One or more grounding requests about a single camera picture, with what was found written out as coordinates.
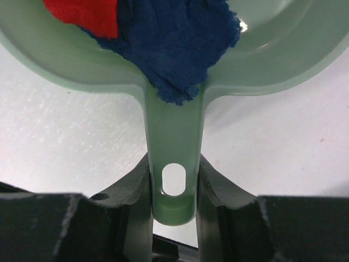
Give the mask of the green dustpan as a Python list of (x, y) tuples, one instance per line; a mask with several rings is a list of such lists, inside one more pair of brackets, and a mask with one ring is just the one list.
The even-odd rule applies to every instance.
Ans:
[(57, 20), (44, 1), (1, 1), (1, 44), (44, 79), (88, 93), (125, 93), (142, 106), (152, 212), (165, 225), (191, 221), (204, 112), (222, 96), (277, 93), (310, 79), (348, 48), (348, 1), (226, 1), (240, 19), (237, 44), (208, 69), (198, 95), (162, 101), (133, 63)]

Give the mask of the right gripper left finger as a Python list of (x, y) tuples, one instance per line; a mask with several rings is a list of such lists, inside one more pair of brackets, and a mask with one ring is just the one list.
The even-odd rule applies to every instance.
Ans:
[(1, 184), (1, 261), (151, 261), (148, 158), (88, 198)]

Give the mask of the blue red scrap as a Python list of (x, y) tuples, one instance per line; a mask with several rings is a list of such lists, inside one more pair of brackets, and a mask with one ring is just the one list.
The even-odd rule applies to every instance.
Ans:
[(178, 106), (198, 95), (208, 69), (242, 31), (226, 1), (66, 0), (44, 7), (136, 65), (162, 101)]

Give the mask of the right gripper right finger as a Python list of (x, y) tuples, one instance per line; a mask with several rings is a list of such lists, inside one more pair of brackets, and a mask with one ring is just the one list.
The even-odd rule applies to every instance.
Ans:
[(348, 199), (254, 196), (200, 159), (201, 261), (348, 261)]

